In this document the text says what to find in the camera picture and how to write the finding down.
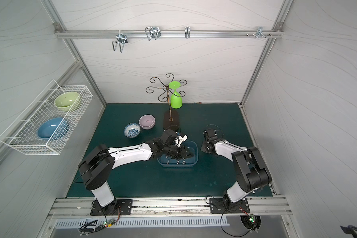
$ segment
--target blue and white patterned bowl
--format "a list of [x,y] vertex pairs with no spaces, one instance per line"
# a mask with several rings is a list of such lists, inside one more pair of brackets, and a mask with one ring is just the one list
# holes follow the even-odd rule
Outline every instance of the blue and white patterned bowl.
[[129,138],[137,137],[140,133],[140,126],[137,123],[130,123],[124,128],[124,135]]

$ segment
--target robotic arm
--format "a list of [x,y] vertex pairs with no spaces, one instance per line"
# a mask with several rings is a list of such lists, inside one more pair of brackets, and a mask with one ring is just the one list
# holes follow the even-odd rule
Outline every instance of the robotic arm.
[[187,136],[178,135],[172,130],[165,130],[161,137],[146,141],[140,145],[107,148],[102,144],[91,151],[79,165],[83,183],[90,190],[101,207],[112,203],[116,199],[107,183],[111,170],[124,164],[159,158],[162,154],[173,159],[190,158],[193,155],[186,146],[181,145]]
[[[201,151],[222,155],[233,161],[237,174],[237,181],[224,196],[224,203],[231,203],[244,199],[249,193],[263,188],[271,182],[271,174],[263,161],[261,154],[255,147],[246,148],[229,143],[217,137],[212,128],[203,132],[205,141]],[[159,158],[162,154],[173,159],[190,158],[193,155],[184,145],[187,136],[178,135],[172,130],[165,130],[161,137],[146,141],[140,145],[122,148],[107,148],[102,144],[97,146],[81,162],[79,171],[87,190],[90,190],[101,207],[114,209],[117,202],[107,183],[111,170],[123,164]]]
[[256,147],[240,147],[227,140],[220,139],[212,128],[203,133],[205,141],[202,144],[201,151],[222,155],[234,164],[237,181],[226,192],[227,196],[224,197],[224,203],[227,206],[231,202],[238,202],[249,193],[254,193],[255,190],[271,183],[271,174]]

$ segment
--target white wire rack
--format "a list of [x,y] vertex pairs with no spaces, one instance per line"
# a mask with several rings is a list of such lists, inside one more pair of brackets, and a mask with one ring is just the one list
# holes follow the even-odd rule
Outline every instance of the white wire rack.
[[[79,93],[68,112],[59,110],[54,100],[66,92]],[[58,85],[52,81],[1,134],[0,141],[25,155],[59,155],[81,119],[91,99],[87,86]],[[46,140],[38,136],[39,127],[52,118],[63,118]]]

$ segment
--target dark green table surface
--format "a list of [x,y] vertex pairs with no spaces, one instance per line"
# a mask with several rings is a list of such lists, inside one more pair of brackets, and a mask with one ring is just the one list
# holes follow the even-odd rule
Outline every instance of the dark green table surface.
[[[161,136],[163,114],[167,104],[108,104],[86,151],[88,154],[102,143],[108,147],[141,144]],[[222,196],[236,181],[233,162],[222,156],[200,150],[202,131],[209,124],[219,126],[224,138],[243,147],[253,146],[238,104],[184,104],[177,109],[181,133],[198,146],[198,162],[192,168],[163,168],[155,159],[125,164],[112,170],[108,184],[115,197],[188,197]],[[124,136],[124,127],[138,123],[143,115],[156,118],[151,130],[143,130],[135,138]],[[272,196],[268,186],[255,196]],[[67,197],[92,197],[81,183],[73,183]]]

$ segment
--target white wall panel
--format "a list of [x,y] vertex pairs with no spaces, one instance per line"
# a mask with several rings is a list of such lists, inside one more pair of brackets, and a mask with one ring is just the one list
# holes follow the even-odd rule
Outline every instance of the white wall panel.
[[[0,134],[74,61],[39,0],[0,0]],[[81,72],[67,84],[94,92]],[[67,192],[101,109],[94,95],[59,156],[6,155],[0,165],[0,238],[37,236],[55,198]]]
[[[93,88],[82,71],[65,85]],[[0,237],[36,237],[56,198],[64,197],[103,109],[95,95],[60,155],[11,150],[0,165]]]
[[271,29],[283,0],[53,0],[68,30]]
[[158,103],[162,86],[185,79],[184,103],[240,102],[257,64],[263,39],[130,39],[124,51],[111,39],[77,39],[75,44],[108,103]]
[[39,1],[0,1],[0,134],[73,62]]
[[296,0],[245,104],[300,237],[357,226],[357,1]]

